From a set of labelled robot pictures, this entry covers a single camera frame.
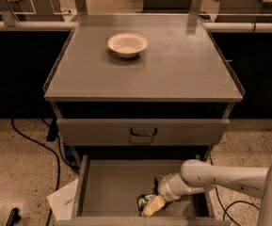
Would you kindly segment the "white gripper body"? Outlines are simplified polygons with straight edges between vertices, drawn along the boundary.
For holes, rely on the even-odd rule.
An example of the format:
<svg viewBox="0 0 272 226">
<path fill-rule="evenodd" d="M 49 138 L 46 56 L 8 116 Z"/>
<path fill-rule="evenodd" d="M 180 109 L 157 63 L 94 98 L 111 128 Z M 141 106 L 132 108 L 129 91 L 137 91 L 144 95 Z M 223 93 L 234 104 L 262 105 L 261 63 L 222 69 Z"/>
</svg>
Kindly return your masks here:
<svg viewBox="0 0 272 226">
<path fill-rule="evenodd" d="M 203 187 L 189 186 L 179 172 L 163 175 L 163 188 L 157 192 L 166 202 L 178 201 L 184 195 L 194 195 L 204 192 Z"/>
</svg>

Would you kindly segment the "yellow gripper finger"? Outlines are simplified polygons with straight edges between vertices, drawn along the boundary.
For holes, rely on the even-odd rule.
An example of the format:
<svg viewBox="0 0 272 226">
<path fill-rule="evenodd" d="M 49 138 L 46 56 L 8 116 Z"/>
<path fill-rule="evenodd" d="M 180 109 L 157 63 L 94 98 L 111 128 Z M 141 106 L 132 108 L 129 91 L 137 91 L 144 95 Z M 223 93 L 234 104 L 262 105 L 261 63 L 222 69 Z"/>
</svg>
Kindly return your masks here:
<svg viewBox="0 0 272 226">
<path fill-rule="evenodd" d="M 166 204 L 166 201 L 161 196 L 155 196 L 152 200 L 148 202 L 143 211 L 141 212 L 142 217 L 150 217 L 160 209 L 162 209 Z"/>
<path fill-rule="evenodd" d="M 157 175 L 154 177 L 154 188 L 153 191 L 154 192 L 159 192 L 162 188 L 163 188 L 163 175 Z"/>
</svg>

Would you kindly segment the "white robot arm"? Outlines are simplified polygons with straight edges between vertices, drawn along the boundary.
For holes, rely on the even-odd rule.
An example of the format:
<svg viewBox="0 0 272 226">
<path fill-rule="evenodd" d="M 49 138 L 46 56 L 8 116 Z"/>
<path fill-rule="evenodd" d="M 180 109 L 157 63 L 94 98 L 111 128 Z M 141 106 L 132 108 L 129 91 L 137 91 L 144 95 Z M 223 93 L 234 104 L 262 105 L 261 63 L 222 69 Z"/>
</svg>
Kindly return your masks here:
<svg viewBox="0 0 272 226">
<path fill-rule="evenodd" d="M 141 216 L 150 217 L 168 202 L 209 191 L 214 186 L 260 199 L 257 225 L 272 226 L 272 165 L 269 168 L 214 166 L 197 159 L 184 161 L 178 172 L 161 178 L 157 193 L 148 200 Z"/>
</svg>

